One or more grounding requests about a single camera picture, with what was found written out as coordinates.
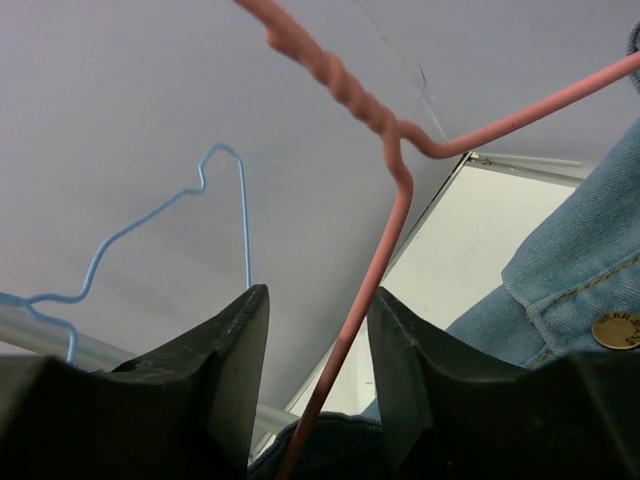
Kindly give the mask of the blue denim skirt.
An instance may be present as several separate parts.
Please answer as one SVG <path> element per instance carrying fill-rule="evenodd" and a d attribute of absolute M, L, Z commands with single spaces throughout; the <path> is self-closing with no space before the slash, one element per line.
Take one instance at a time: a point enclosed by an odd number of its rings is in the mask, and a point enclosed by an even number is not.
<path fill-rule="evenodd" d="M 639 129 L 520 245 L 500 285 L 442 331 L 536 370 L 580 353 L 639 358 Z M 325 412 L 317 389 L 250 467 L 252 479 L 397 479 L 378 399 L 359 416 Z"/>

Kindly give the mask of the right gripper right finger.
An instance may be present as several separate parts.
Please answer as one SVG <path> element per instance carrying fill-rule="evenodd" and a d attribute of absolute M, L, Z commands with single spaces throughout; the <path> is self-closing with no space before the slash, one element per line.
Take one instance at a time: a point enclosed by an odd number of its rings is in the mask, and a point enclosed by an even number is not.
<path fill-rule="evenodd" d="M 397 479 L 635 479 L 639 358 L 570 354 L 527 370 L 422 320 L 386 289 L 368 335 Z"/>

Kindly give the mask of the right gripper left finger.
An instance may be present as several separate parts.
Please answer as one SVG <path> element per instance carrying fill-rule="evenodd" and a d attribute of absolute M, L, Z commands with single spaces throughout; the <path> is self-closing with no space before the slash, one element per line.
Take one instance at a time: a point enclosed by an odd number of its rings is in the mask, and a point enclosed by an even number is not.
<path fill-rule="evenodd" d="M 5 479 L 243 479 L 269 323 L 256 285 L 144 354 L 169 374 L 86 372 L 52 357 L 1 360 Z"/>

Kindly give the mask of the silver clothes rack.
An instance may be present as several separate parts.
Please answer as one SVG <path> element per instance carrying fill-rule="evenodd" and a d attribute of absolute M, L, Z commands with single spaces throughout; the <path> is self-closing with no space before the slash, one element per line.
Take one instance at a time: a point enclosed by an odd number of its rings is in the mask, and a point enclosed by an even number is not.
<path fill-rule="evenodd" d="M 24 311 L 1 306 L 1 342 L 28 352 L 66 358 L 67 333 L 61 327 L 33 319 Z M 133 354 L 79 333 L 75 347 L 75 364 L 87 370 L 115 370 L 120 365 L 132 367 L 137 373 L 150 374 L 158 368 L 160 374 L 169 374 L 170 367 L 178 366 L 178 356 L 172 353 L 136 359 Z M 279 433 L 298 416 L 285 410 L 257 404 L 255 426 L 270 434 Z"/>

